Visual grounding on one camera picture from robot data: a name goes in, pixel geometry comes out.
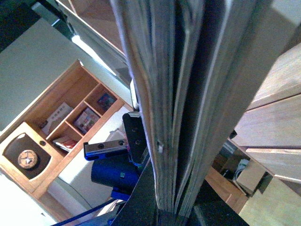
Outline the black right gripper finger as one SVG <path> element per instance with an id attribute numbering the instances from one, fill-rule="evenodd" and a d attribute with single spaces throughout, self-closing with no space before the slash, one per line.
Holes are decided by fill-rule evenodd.
<path id="1" fill-rule="evenodd" d="M 122 116 L 133 164 L 145 164 L 148 158 L 147 142 L 143 122 L 138 112 L 128 112 Z"/>

